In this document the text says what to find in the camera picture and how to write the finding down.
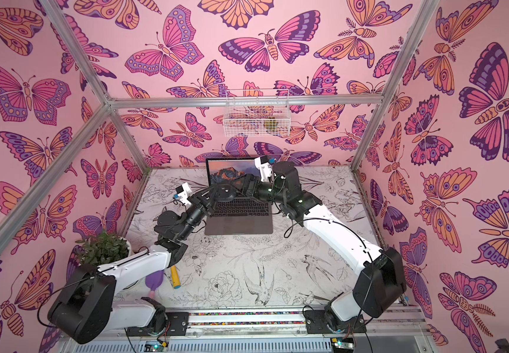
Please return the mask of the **grey laptop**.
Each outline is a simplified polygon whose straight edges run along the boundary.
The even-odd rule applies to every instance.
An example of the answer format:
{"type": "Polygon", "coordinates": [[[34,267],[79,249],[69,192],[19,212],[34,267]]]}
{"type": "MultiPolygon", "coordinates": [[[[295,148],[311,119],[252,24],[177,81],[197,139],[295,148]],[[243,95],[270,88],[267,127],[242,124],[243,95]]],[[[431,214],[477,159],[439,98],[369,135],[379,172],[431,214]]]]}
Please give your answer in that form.
{"type": "MultiPolygon", "coordinates": [[[[206,160],[210,186],[231,182],[245,174],[260,176],[254,157],[209,157],[206,160]]],[[[228,202],[219,202],[215,213],[206,221],[204,233],[216,235],[271,235],[273,221],[271,206],[254,199],[236,195],[228,202]]]]}

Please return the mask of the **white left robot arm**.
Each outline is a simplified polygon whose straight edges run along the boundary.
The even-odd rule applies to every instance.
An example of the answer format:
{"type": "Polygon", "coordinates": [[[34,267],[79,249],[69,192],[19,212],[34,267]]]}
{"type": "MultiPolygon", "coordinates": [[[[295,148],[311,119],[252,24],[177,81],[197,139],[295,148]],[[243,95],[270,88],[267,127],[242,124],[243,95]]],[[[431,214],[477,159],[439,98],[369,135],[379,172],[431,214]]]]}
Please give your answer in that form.
{"type": "Polygon", "coordinates": [[[231,185],[214,185],[179,201],[187,209],[177,214],[166,210],[157,217],[154,245],[123,260],[79,266],[67,284],[57,291],[47,319],[78,344],[87,344],[112,329],[141,328],[150,334],[166,331],[165,307],[149,297],[117,301],[116,295],[144,277],[176,265],[187,250],[184,240],[216,206],[238,196],[231,185]]]}

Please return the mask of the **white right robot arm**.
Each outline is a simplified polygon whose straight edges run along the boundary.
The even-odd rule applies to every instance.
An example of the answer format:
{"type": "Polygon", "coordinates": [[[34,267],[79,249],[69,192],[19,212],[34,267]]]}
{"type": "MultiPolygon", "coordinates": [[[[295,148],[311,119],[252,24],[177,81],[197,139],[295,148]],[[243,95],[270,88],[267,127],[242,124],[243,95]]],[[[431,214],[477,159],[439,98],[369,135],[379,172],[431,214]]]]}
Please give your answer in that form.
{"type": "Polygon", "coordinates": [[[302,188],[291,162],[268,163],[260,176],[245,174],[231,182],[236,194],[259,202],[277,203],[295,225],[327,243],[357,277],[350,292],[325,307],[324,319],[332,331],[362,330],[365,317],[377,319],[407,290],[401,254],[382,249],[342,223],[317,196],[302,188]]]}

